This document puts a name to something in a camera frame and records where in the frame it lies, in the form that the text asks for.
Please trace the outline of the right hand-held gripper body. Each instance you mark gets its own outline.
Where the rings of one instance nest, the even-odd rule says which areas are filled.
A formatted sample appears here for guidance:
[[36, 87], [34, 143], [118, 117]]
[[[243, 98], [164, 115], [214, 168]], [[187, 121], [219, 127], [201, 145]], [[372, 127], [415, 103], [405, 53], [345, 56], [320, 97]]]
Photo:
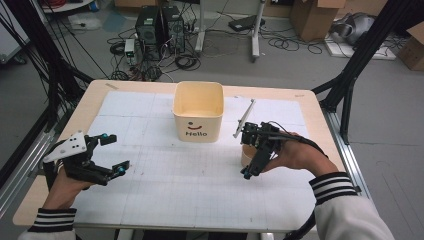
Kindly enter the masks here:
[[275, 147], [278, 145], [277, 135], [280, 133], [280, 131], [269, 123], [261, 123], [260, 125], [258, 125], [247, 121], [255, 103], [255, 99], [250, 100], [249, 107], [247, 108], [243, 116], [238, 120], [238, 125], [235, 130], [235, 133], [233, 134], [233, 137], [237, 138], [238, 136], [242, 136], [243, 132], [256, 132], [258, 134], [258, 143], [255, 148], [258, 148], [262, 144], [270, 144], [270, 151], [273, 152]]

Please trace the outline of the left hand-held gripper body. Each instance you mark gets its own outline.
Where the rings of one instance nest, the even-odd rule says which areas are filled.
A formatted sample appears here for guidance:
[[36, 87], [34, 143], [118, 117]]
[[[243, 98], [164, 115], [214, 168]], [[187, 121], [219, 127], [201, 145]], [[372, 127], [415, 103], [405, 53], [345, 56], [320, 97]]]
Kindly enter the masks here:
[[100, 166], [92, 160], [94, 149], [87, 148], [87, 137], [77, 131], [68, 139], [61, 140], [42, 157], [43, 170], [50, 190], [62, 166], [69, 178], [106, 186], [108, 181], [100, 174]]

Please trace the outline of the small beige round cup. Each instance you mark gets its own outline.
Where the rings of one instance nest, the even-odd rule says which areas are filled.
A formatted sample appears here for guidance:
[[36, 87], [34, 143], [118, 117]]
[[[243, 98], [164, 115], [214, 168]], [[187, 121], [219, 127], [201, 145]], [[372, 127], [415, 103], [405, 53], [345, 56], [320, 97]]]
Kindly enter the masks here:
[[241, 165], [243, 167], [249, 165], [256, 152], [257, 149], [254, 146], [243, 144], [241, 153]]

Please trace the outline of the beige bin with smiley face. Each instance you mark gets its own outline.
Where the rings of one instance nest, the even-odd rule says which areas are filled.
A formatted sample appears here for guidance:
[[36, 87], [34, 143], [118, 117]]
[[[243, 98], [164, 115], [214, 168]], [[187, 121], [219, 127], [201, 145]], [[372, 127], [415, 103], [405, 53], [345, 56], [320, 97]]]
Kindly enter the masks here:
[[172, 112], [181, 141], [216, 142], [224, 114], [223, 86], [217, 82], [179, 82]]

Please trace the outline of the person's right hand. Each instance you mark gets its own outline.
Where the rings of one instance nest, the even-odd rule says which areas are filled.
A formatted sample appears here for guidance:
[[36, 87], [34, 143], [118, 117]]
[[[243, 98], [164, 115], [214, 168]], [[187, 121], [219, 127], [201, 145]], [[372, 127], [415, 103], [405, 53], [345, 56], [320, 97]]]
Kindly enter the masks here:
[[263, 173], [278, 167], [294, 170], [307, 170], [314, 179], [338, 173], [337, 166], [316, 148], [295, 140], [283, 141], [280, 151], [263, 169]]

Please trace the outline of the person's left hand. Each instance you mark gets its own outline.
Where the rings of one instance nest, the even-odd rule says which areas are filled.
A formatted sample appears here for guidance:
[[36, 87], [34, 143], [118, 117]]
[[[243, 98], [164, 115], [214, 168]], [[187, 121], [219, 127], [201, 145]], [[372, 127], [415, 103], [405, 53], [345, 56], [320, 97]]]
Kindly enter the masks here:
[[69, 209], [77, 195], [91, 186], [93, 186], [91, 182], [69, 178], [66, 170], [61, 167], [42, 208], [48, 210]]

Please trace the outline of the small grey power supply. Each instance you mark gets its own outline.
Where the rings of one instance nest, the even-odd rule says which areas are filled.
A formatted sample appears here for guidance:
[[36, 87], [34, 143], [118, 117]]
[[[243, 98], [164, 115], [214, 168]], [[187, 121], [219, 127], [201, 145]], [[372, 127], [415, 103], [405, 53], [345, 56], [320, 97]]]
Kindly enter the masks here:
[[124, 54], [125, 54], [127, 63], [130, 66], [134, 66], [137, 62], [134, 39], [125, 40]]

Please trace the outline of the white stand leg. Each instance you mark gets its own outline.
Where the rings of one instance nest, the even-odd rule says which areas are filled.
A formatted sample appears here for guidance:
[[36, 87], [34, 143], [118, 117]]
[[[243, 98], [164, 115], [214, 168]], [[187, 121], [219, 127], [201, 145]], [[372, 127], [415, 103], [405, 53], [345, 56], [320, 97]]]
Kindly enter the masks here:
[[260, 56], [260, 49], [259, 49], [259, 30], [260, 30], [260, 26], [261, 26], [261, 19], [262, 19], [262, 15], [263, 15], [263, 11], [266, 5], [266, 0], [259, 0], [259, 7], [258, 7], [258, 11], [256, 14], [256, 19], [255, 19], [255, 24], [254, 24], [254, 29], [252, 32], [252, 37], [251, 37], [251, 49], [252, 49], [252, 57], [251, 57], [251, 61], [254, 63]]
[[197, 35], [196, 45], [195, 45], [195, 52], [197, 54], [200, 54], [203, 51], [203, 45], [204, 45], [204, 39], [205, 39], [205, 21], [204, 21], [204, 13], [205, 13], [205, 6], [204, 6], [205, 0], [200, 0], [199, 4], [199, 31]]

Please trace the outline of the flat black device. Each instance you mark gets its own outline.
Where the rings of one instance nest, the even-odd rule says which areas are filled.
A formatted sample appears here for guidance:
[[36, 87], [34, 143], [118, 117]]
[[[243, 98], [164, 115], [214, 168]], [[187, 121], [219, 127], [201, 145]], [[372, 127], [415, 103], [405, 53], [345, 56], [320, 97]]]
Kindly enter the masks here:
[[230, 21], [228, 26], [235, 32], [241, 32], [245, 30], [254, 30], [256, 27], [257, 16], [252, 15], [245, 18]]

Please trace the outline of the black computer tower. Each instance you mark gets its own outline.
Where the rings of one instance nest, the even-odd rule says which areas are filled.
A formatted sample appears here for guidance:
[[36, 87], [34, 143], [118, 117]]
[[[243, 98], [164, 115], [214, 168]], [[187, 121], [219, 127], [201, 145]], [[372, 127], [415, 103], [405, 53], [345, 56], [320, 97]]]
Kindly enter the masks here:
[[158, 61], [160, 58], [157, 32], [158, 13], [157, 6], [142, 6], [135, 24], [143, 57], [147, 60]]
[[177, 52], [185, 51], [184, 20], [177, 6], [164, 6], [162, 14], [169, 47]]

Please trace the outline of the clear plastic bag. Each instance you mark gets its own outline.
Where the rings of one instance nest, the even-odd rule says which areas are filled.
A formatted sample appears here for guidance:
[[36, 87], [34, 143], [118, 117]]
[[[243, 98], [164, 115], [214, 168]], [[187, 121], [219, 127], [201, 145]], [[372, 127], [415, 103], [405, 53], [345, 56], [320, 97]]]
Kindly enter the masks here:
[[101, 21], [92, 12], [70, 15], [68, 20], [75, 30], [96, 30], [101, 27]]

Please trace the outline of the large cardboard box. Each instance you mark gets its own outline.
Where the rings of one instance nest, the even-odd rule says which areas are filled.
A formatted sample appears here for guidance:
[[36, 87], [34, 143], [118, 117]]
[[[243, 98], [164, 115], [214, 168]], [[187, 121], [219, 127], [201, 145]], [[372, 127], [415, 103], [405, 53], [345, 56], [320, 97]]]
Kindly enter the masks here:
[[346, 0], [294, 0], [290, 22], [297, 36], [305, 41], [322, 40]]

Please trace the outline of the grey bag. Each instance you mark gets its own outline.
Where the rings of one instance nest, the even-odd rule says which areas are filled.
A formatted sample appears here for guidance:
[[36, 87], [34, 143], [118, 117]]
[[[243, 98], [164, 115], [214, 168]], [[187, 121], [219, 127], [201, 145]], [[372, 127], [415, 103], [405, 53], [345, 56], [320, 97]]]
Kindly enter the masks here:
[[354, 46], [370, 30], [374, 22], [375, 17], [366, 13], [347, 13], [344, 17], [332, 23], [329, 33], [337, 35], [339, 39]]

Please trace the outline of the aluminium rail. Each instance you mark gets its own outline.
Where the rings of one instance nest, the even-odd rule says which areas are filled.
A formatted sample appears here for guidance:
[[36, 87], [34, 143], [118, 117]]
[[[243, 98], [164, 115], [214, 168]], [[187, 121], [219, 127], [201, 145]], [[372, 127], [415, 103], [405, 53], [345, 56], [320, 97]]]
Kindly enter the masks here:
[[18, 158], [19, 163], [0, 189], [0, 219], [15, 202], [18, 193], [21, 191], [31, 174], [37, 172], [41, 157], [54, 141], [54, 131], [42, 131], [35, 137], [29, 146], [23, 150], [23, 155]]
[[372, 199], [366, 181], [361, 169], [357, 163], [353, 149], [349, 143], [346, 143], [340, 133], [341, 123], [336, 113], [329, 113], [323, 110], [323, 116], [327, 122], [328, 128], [332, 134], [338, 153], [341, 157], [343, 166], [348, 173], [356, 192], [368, 199]]

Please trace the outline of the black metal frame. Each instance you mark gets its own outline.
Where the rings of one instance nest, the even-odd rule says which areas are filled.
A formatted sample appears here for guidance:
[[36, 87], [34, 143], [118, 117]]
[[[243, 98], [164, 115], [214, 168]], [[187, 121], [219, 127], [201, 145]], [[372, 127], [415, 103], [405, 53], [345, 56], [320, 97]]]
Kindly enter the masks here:
[[349, 145], [348, 129], [356, 80], [389, 33], [408, 14], [417, 1], [388, 0], [340, 74], [312, 89], [315, 94], [329, 91], [327, 96], [319, 102], [321, 108], [326, 112], [335, 113], [338, 104], [343, 102], [339, 134], [346, 145]]
[[8, 7], [42, 59], [42, 62], [34, 60], [31, 57], [32, 51], [23, 43], [23, 39], [14, 27], [0, 18], [0, 23], [30, 58], [40, 79], [48, 84], [48, 106], [43, 116], [46, 120], [46, 128], [51, 130], [59, 121], [60, 105], [66, 102], [76, 103], [85, 92], [79, 86], [77, 79], [91, 83], [93, 78], [73, 67], [63, 58], [30, 0], [0, 0], [0, 6], [2, 5]]

